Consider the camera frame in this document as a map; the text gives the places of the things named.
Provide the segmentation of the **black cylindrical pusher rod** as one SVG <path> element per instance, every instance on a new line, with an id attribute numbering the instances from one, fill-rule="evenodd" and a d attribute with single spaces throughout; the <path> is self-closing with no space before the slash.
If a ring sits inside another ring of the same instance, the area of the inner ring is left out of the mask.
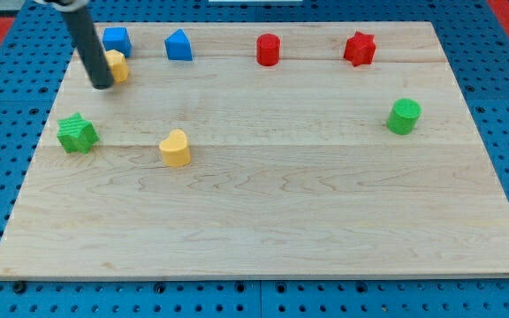
<path id="1" fill-rule="evenodd" d="M 61 15 L 92 87 L 98 90 L 110 88 L 114 84 L 113 75 L 87 6 L 69 4 Z"/>

